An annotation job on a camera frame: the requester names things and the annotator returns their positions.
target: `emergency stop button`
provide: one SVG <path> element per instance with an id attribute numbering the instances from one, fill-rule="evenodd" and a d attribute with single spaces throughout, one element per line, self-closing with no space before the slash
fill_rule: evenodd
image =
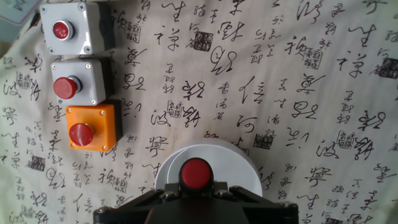
<path id="1" fill-rule="evenodd" d="M 201 190 L 213 185 L 213 171 L 209 163 L 200 158 L 187 160 L 181 166 L 180 185 L 187 190 Z"/>
<path id="2" fill-rule="evenodd" d="M 94 131 L 87 124 L 75 124 L 69 129 L 69 137 L 78 146 L 87 146 L 94 138 Z"/>
<path id="3" fill-rule="evenodd" d="M 80 91 L 80 81 L 76 77 L 61 77 L 54 82 L 53 87 L 59 98 L 67 100 Z"/>
<path id="4" fill-rule="evenodd" d="M 52 32 L 59 40 L 68 40 L 73 36 L 73 27 L 68 21 L 57 21 L 52 27 Z"/>

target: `orange push button box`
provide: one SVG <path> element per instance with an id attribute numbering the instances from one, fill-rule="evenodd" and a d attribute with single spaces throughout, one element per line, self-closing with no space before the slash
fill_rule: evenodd
<path id="1" fill-rule="evenodd" d="M 105 152 L 121 138 L 115 105 L 68 106 L 67 126 L 71 149 Z"/>

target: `button housing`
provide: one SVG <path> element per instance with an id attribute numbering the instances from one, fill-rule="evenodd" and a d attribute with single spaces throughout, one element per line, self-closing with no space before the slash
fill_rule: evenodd
<path id="1" fill-rule="evenodd" d="M 111 8 L 104 3 L 73 2 L 43 4 L 40 11 L 45 42 L 50 54 L 92 55 L 115 46 Z M 73 29 L 68 39 L 57 38 L 53 26 L 68 21 Z"/>
<path id="2" fill-rule="evenodd" d="M 65 60 L 54 62 L 51 68 L 54 82 L 62 77 L 79 80 L 78 92 L 73 97 L 57 96 L 60 105 L 95 106 L 114 93 L 109 59 Z"/>
<path id="3" fill-rule="evenodd" d="M 67 106 L 68 132 L 76 124 L 87 124 L 93 130 L 93 140 L 79 146 L 69 136 L 71 149 L 109 151 L 122 137 L 121 104 L 100 104 L 98 106 Z"/>

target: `red button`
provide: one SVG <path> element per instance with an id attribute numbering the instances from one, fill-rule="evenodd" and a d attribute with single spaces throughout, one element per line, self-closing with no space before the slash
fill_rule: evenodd
<path id="1" fill-rule="evenodd" d="M 54 92 L 64 100 L 75 96 L 77 91 L 77 84 L 70 78 L 61 77 L 54 82 Z"/>
<path id="2" fill-rule="evenodd" d="M 65 22 L 56 22 L 52 27 L 54 35 L 61 40 L 68 38 L 70 30 Z"/>
<path id="3" fill-rule="evenodd" d="M 211 168 L 202 159 L 192 159 L 183 165 L 181 178 L 187 187 L 201 189 L 210 181 Z"/>
<path id="4" fill-rule="evenodd" d="M 86 146 L 93 140 L 94 132 L 87 124 L 75 124 L 69 130 L 69 137 L 76 145 Z"/>

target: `cloth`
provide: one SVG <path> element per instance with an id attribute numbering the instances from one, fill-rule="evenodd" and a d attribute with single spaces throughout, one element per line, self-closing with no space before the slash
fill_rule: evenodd
<path id="1" fill-rule="evenodd" d="M 153 188 L 192 139 L 237 145 L 300 223 L 387 223 L 398 199 L 397 1 L 122 1 L 112 60 L 124 136 L 68 145 L 41 21 L 2 58 L 0 222 L 91 223 Z"/>

